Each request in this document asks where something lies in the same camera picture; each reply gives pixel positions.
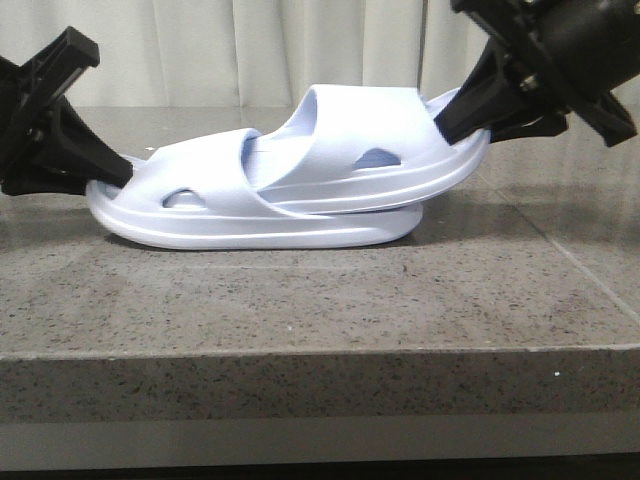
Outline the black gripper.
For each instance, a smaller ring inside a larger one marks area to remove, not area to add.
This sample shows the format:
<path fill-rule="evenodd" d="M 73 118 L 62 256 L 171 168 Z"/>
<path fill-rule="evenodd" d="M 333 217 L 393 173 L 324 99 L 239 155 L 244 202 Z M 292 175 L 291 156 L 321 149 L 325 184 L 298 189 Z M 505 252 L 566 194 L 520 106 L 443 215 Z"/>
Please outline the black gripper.
<path fill-rule="evenodd" d="M 609 147 L 637 133 L 612 91 L 639 73 L 636 1 L 454 1 L 489 36 L 472 72 L 435 117 L 453 145 L 555 137 L 574 112 Z"/>
<path fill-rule="evenodd" d="M 97 43 L 73 27 L 22 65 L 1 59 L 1 191 L 82 195 L 90 180 L 117 187 L 132 164 L 81 119 L 66 91 L 100 62 Z"/>

